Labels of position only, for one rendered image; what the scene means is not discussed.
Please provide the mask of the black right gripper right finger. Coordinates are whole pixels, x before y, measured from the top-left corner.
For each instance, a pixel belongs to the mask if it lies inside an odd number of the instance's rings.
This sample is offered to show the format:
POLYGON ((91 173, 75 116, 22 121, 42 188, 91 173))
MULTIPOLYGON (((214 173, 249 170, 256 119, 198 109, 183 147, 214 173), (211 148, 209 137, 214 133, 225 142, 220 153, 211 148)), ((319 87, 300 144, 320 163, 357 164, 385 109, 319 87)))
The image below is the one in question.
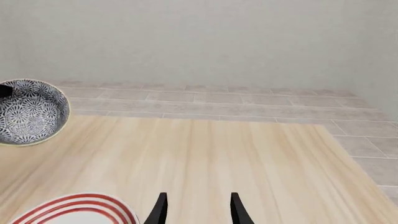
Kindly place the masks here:
POLYGON ((236 192, 231 194, 230 210, 233 224, 254 224, 236 192))

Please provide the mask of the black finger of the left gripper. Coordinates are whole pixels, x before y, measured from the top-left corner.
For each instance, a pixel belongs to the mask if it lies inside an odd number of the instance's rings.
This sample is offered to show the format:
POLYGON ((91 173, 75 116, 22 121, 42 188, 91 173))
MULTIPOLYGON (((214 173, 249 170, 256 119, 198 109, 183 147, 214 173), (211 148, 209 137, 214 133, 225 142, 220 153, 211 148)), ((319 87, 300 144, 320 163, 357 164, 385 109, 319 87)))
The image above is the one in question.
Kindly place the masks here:
POLYGON ((12 96, 13 87, 0 84, 0 98, 7 98, 12 96))

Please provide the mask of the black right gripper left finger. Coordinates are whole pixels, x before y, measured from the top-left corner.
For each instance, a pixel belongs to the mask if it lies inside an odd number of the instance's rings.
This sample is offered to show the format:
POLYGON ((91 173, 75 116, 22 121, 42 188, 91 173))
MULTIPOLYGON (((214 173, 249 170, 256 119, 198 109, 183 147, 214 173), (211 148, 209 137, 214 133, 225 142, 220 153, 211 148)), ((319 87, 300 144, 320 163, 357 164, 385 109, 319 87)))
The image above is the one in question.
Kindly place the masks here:
POLYGON ((162 192, 143 224, 165 224, 167 219, 168 200, 167 193, 162 192))

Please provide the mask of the white plate with red rings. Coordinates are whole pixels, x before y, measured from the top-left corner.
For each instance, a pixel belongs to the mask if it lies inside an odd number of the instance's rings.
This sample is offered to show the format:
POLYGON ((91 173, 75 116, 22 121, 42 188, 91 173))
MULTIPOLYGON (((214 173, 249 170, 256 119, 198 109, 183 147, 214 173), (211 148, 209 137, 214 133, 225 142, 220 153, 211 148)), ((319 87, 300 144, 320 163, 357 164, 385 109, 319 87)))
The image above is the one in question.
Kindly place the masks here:
POLYGON ((140 221, 121 199, 83 192, 46 201, 8 224, 140 224, 140 221))

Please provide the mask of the black white patterned bowl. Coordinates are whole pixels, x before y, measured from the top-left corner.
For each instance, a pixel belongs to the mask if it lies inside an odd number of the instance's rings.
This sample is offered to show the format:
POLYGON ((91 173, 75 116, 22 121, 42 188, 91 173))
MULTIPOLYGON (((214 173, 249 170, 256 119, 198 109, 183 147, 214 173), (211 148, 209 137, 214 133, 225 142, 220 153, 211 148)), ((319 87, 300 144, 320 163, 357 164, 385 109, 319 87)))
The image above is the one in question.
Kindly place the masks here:
POLYGON ((58 134, 70 117, 70 102, 55 85, 27 78, 0 84, 13 87, 0 98, 0 145, 25 147, 58 134))

